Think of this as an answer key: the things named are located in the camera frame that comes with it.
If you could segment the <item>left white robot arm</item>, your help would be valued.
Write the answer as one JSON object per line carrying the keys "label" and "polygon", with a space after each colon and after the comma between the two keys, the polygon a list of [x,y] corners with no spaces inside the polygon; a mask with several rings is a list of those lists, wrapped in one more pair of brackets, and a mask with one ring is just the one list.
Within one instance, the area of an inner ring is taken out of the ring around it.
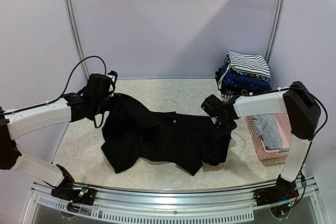
{"label": "left white robot arm", "polygon": [[1,112],[1,169],[16,170],[38,178],[53,187],[67,200],[78,195],[78,188],[66,179],[72,177],[65,168],[52,165],[30,155],[16,140],[28,133],[82,119],[95,121],[96,115],[108,111],[109,102],[116,88],[118,74],[91,74],[87,84],[77,93],[63,94],[55,102],[46,102],[31,109]]}

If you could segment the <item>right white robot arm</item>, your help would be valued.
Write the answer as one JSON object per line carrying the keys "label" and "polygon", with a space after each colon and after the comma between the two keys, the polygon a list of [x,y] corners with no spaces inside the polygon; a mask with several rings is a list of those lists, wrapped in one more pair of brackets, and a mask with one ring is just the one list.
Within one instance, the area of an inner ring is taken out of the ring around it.
{"label": "right white robot arm", "polygon": [[291,127],[291,143],[285,164],[280,173],[283,179],[271,190],[276,201],[291,194],[292,186],[302,171],[311,144],[318,132],[321,105],[300,81],[290,86],[263,93],[234,96],[227,102],[215,95],[208,96],[201,108],[215,119],[215,133],[230,132],[236,127],[236,120],[254,115],[285,114]]}

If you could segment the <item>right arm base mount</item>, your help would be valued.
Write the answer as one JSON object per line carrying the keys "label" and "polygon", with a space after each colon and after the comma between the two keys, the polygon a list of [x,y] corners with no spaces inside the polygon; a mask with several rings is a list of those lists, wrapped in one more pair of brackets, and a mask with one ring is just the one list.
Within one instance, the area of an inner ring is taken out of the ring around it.
{"label": "right arm base mount", "polygon": [[301,195],[299,194],[296,180],[290,182],[279,175],[274,186],[255,190],[253,199],[256,201],[257,206],[289,202],[294,199],[294,201],[289,204],[290,207],[293,207],[301,201],[306,191],[307,183],[305,176],[302,175],[300,179],[303,186]]}

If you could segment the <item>black white striped shirt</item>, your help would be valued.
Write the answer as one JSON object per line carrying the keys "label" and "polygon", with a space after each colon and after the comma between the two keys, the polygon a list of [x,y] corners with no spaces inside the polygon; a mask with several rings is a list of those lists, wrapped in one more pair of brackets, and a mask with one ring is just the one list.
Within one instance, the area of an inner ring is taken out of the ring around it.
{"label": "black white striped shirt", "polygon": [[268,64],[262,55],[247,55],[228,51],[227,60],[230,67],[237,72],[256,74],[265,78],[271,78]]}

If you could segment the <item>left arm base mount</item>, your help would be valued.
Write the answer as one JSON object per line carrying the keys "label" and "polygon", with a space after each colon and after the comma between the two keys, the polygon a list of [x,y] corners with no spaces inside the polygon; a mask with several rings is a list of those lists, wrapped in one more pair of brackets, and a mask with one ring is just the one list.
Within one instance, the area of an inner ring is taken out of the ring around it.
{"label": "left arm base mount", "polygon": [[92,206],[98,191],[86,185],[75,185],[75,180],[70,173],[64,167],[58,164],[56,166],[61,170],[63,180],[60,185],[53,187],[51,195],[59,199],[72,201],[74,204]]}

